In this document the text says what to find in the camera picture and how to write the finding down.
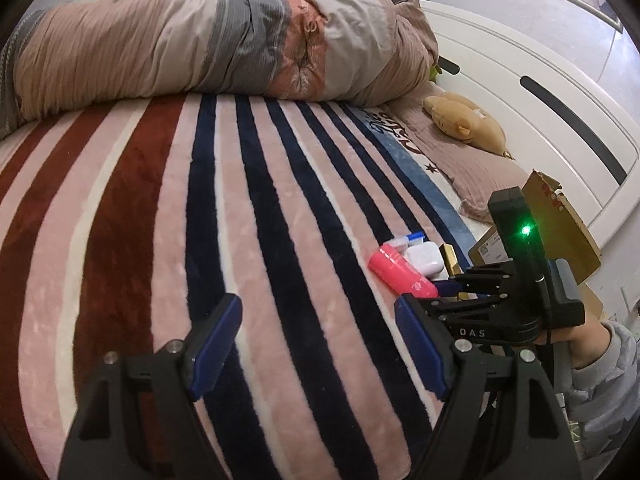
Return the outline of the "right hand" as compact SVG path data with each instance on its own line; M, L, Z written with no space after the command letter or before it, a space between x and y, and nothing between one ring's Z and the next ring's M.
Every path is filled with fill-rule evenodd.
M611 332L594 315L587 312L585 323L554 330L551 341L566 342L570 349L570 362L581 370L600 359L611 343Z

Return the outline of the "grey patterned sleeve forearm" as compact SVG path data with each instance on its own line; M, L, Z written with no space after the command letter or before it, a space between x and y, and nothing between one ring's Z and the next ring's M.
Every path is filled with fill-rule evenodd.
M639 416L638 341L620 323L602 324L612 335L608 350L581 370L570 362L566 342L553 343L555 390L564 394L567 416L580 427L585 478L600 474Z

